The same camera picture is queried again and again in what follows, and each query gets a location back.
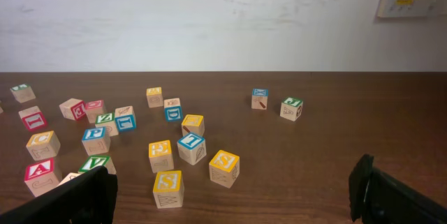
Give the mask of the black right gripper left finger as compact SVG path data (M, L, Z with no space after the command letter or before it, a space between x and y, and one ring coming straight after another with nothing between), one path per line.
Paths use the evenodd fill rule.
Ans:
M95 167L1 215L2 223L111 223L118 180Z

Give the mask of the yellow S block front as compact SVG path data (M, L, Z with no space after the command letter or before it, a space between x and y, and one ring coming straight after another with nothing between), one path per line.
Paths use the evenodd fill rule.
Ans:
M184 182L180 170L157 172L153 187L158 209L182 207L184 201Z

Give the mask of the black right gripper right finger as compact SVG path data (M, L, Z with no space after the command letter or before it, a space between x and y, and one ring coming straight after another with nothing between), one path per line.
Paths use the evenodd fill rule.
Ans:
M352 221L371 224L446 224L446 209L373 166L363 155L349 175Z

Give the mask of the yellow s block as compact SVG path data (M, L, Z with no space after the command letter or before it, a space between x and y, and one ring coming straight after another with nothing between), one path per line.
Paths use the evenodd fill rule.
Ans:
M240 157L224 150L219 150L209 162L210 180L230 188L240 174Z
M180 170L157 172L153 187L158 209L182 207L184 201L184 182Z

